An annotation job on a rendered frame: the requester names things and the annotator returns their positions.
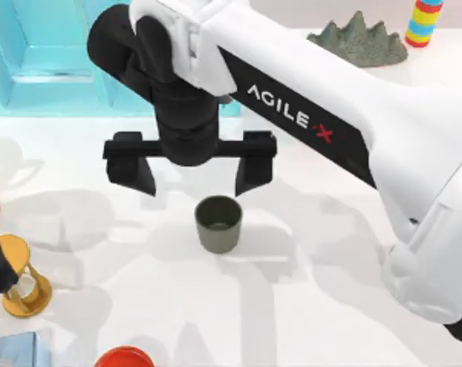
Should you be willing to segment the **stack of coloured rings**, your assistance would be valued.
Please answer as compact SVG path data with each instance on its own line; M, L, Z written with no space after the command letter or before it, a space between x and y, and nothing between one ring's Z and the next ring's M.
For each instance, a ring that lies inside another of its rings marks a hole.
M434 33L444 0L415 0L405 32L405 42L412 47L426 47Z

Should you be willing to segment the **red bowl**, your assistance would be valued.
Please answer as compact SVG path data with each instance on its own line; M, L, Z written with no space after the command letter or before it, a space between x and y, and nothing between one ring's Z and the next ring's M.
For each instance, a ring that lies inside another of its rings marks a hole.
M104 352L93 367L155 367L155 364L142 349L118 346Z

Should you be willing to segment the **light blue box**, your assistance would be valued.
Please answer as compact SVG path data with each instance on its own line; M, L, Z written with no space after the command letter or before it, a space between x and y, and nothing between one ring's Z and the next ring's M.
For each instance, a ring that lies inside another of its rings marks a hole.
M51 367L50 350L35 332L1 336L0 367Z

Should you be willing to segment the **grey-green mountain ornament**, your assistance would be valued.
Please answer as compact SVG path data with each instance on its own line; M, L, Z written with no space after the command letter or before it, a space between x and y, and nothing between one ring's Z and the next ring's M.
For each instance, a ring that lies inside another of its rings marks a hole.
M359 68L388 67L408 59L408 50L397 32L389 33L384 21L366 24L356 11L343 27L330 21L319 33L306 39Z

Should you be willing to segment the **golden hourglass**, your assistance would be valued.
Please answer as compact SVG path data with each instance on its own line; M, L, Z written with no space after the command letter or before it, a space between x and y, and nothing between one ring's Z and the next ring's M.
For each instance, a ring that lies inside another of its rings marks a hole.
M31 252L22 238L0 235L0 247L18 280L2 296L4 309L17 318L39 314L49 304L52 287L47 278L39 274L31 264Z

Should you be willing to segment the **light blue rack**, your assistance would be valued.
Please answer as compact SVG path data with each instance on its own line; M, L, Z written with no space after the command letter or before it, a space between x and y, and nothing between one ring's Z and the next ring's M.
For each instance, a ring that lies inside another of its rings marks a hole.
M0 0L0 117L153 116L86 52L100 13L130 1Z

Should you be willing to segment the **grey-green cup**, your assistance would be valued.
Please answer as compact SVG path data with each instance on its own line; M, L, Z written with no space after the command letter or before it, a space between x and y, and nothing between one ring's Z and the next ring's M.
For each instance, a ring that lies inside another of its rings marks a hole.
M229 196L214 195L202 199L194 210L200 244L213 254L232 251L242 228L242 207Z

